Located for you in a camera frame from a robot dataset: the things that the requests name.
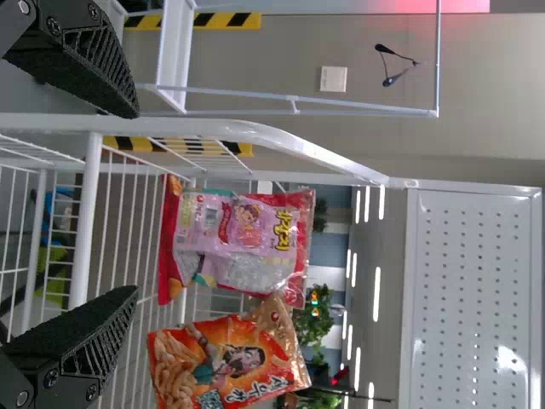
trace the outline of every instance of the white pegboard panel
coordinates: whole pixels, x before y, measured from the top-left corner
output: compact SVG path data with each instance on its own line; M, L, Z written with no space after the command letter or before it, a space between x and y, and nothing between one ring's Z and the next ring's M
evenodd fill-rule
M417 195L406 407L529 408L531 198Z

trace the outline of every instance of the snack package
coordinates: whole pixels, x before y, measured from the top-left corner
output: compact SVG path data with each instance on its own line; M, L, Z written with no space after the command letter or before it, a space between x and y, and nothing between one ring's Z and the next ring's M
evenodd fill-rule
M158 409L239 409L311 386L281 297L147 339Z
M282 291L291 307L304 308L313 190L237 197L186 189L176 195L172 180L164 200L159 304L195 280L253 297Z
M174 258L174 232L183 186L177 177L167 175L163 201L163 224L159 245L158 301L160 305L176 298L183 288L180 269Z
M287 284L282 288L282 292L288 305L293 308L304 309L306 296L305 283L313 237L316 191L306 189L299 192L287 192L286 194L249 194L246 197L259 200L275 208L284 207L299 211L295 268L293 274L289 276Z

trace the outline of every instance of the wall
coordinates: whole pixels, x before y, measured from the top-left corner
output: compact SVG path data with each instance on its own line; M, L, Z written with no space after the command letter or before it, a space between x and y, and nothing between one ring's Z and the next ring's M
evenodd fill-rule
M354 160L398 176L472 179L545 185L541 115L545 83L543 14L464 14L444 17L441 119L301 117L260 118ZM257 32L195 32L190 84L252 89L355 101L430 107L433 67L419 67L391 89L382 87L377 42L420 60L433 60L433 17L429 15L265 16ZM153 81L156 33L130 33L125 46L139 81ZM322 65L347 66L345 95L319 93ZM388 60L391 72L402 61ZM142 106L164 109L144 96ZM286 108L277 101L191 95L189 107ZM275 155L259 151L257 167L278 167ZM495 162L497 158L506 161ZM297 170L300 161L286 168ZM510 174L502 170L506 165ZM452 169L441 171L444 166Z
M268 14L392 14L434 13L436 0L399 2L396 0L199 0L199 6L220 7L232 11L261 11ZM444 0L445 13L488 13L491 0Z

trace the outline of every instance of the potted plant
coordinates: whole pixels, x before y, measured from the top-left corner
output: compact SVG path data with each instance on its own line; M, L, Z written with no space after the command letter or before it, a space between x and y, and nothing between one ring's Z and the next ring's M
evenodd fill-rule
M323 233L327 228L327 201L322 198L316 199L316 207L314 208L314 224L313 231L315 233Z

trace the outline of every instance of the white metal rail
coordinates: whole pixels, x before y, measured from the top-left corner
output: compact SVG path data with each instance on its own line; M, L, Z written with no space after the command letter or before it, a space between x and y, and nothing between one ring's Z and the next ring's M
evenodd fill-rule
M137 84L136 87L148 90L170 104L179 115L221 116L221 115L354 115L354 116L394 116L394 117L439 117L439 89L441 62L441 11L442 0L436 0L434 96L431 109L396 107L358 101L312 98L299 95L280 95L266 92L251 92L233 89L209 89L187 85L189 61L192 44L193 14L201 8L194 1L166 1L161 28L161 45L158 58L158 75L154 84ZM278 110L201 110L186 109L186 94L230 95L265 100L286 101L289 109ZM322 104L345 109L301 109L298 103Z

